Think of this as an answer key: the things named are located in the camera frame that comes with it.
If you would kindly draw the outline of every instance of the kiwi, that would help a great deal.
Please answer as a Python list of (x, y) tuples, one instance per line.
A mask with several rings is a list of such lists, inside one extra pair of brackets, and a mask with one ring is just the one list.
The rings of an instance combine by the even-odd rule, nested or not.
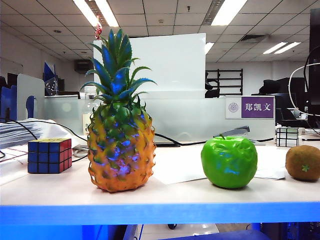
[(285, 168), (297, 180), (317, 181), (320, 178), (320, 149), (308, 145), (290, 148), (285, 156)]

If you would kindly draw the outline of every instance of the colorful cube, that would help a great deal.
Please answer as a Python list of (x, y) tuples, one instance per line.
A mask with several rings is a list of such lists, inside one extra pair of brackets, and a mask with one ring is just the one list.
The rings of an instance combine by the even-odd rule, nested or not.
[(28, 173), (59, 174), (71, 166), (70, 138), (47, 138), (28, 142)]

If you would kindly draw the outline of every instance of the air vent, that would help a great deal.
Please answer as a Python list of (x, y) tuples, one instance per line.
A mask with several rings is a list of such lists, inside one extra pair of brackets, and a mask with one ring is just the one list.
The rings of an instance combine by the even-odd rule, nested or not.
[(263, 39), (265, 39), (267, 35), (245, 35), (243, 38), (241, 38), (241, 42), (246, 43), (258, 43), (261, 42)]

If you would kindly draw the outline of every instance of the ceiling light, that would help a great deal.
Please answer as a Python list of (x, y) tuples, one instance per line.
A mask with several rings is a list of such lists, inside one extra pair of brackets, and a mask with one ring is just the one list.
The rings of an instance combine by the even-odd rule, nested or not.
[(225, 26), (234, 19), (247, 0), (224, 0), (211, 26)]
[(99, 7), (102, 15), (110, 27), (119, 27), (114, 13), (112, 12), (106, 0), (95, 0), (96, 5)]
[(273, 51), (281, 48), (282, 46), (284, 46), (284, 45), (286, 45), (286, 44), (287, 44), (287, 42), (283, 42), (283, 41), (282, 41), (282, 42), (278, 43), (277, 45), (273, 46), (272, 48), (268, 49), (267, 51), (265, 51), (263, 54), (270, 54), (270, 53), (272, 53)]
[(215, 43), (214, 42), (207, 42), (204, 46), (204, 52), (205, 54), (207, 54), (210, 49), (212, 48), (212, 46), (214, 45)]
[(85, 0), (73, 0), (74, 4), (78, 7), (78, 9), (82, 12), (82, 14), (86, 17), (89, 23), (95, 28), (98, 24), (100, 25), (97, 17), (92, 12), (88, 4)]
[(282, 54), (283, 52), (285, 52), (285, 51), (287, 51), (287, 50), (289, 50), (289, 49), (292, 49), (293, 47), (299, 45), (300, 43), (301, 43), (301, 42), (296, 42), (296, 41), (295, 41), (295, 42), (293, 42), (293, 43), (291, 43), (291, 44), (289, 44), (289, 45), (281, 48), (280, 50), (276, 51), (274, 54)]

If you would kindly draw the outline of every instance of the plastic bottle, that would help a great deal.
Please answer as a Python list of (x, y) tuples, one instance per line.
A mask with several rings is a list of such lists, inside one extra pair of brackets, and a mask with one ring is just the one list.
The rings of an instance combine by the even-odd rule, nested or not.
[(91, 123), (90, 116), (93, 113), (93, 109), (98, 107), (98, 104), (94, 102), (94, 98), (97, 95), (97, 90), (95, 86), (85, 86), (84, 87), (84, 100), (85, 104), (82, 109), (82, 129), (83, 135), (88, 135), (88, 126)]

